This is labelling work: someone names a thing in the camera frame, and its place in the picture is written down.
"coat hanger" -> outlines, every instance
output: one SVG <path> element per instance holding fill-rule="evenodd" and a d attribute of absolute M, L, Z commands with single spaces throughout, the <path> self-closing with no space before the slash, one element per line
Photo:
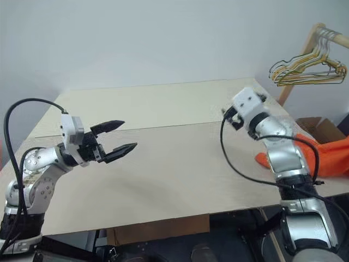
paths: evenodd
<path fill-rule="evenodd" d="M 293 57 L 288 62 L 279 61 L 269 70 L 269 77 L 278 84 L 286 85 L 305 85 L 305 84 L 340 84 L 343 82 L 347 68 L 339 61 L 328 58 L 329 41 L 338 35 L 337 32 L 318 28 L 317 44 L 312 52 L 305 55 Z M 325 64 L 329 66 L 328 71 L 303 73 L 306 68 L 316 64 Z"/>
<path fill-rule="evenodd" d="M 327 36 L 332 36 L 334 31 L 322 31 L 317 36 L 317 44 L 311 53 L 294 57 L 287 63 L 281 63 L 272 73 L 272 80 L 275 82 L 280 76 L 290 72 L 297 71 L 302 73 L 306 67 L 323 62 L 329 54 L 329 40 Z"/>

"orange fabric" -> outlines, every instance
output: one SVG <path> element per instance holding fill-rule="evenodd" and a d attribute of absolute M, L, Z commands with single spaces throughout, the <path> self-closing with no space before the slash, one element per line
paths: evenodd
<path fill-rule="evenodd" d="M 297 134 L 298 138 L 312 143 L 318 150 L 320 156 L 320 168 L 318 176 L 333 177 L 347 175 L 349 176 L 349 136 L 346 139 L 319 144 L 305 135 Z M 304 143 L 295 141 L 295 144 L 302 149 L 303 155 L 308 163 L 311 175 L 314 173 L 315 156 L 312 149 Z M 266 168 L 270 168 L 267 155 L 259 153 L 255 157 L 256 161 Z"/>

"plywood board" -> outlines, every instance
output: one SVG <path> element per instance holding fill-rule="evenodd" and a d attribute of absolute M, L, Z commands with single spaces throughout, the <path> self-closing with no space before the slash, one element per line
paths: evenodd
<path fill-rule="evenodd" d="M 106 151 L 138 142 L 126 157 L 110 164 L 91 163 L 62 176 L 45 216 L 43 234 L 111 228 L 122 225 L 248 209 L 279 203 L 278 190 L 239 177 L 224 160 L 220 123 L 120 130 L 101 135 Z M 226 128 L 227 153 L 245 174 L 273 181 L 254 156 L 264 151 L 246 131 Z M 19 157 L 32 146 L 52 146 L 60 136 L 27 139 Z M 14 179 L 10 165 L 0 176 L 0 195 Z M 324 195 L 349 191 L 347 178 L 325 180 Z M 4 201 L 0 201 L 3 211 Z"/>
<path fill-rule="evenodd" d="M 61 94 L 55 102 L 80 116 L 85 128 L 109 120 L 124 120 L 120 130 L 178 126 L 221 121 L 221 108 L 231 105 L 232 97 L 246 85 L 268 94 L 254 79 L 237 79 L 75 90 Z M 274 99 L 267 104 L 287 115 Z M 60 135 L 60 121 L 59 110 L 51 107 L 29 137 Z"/>

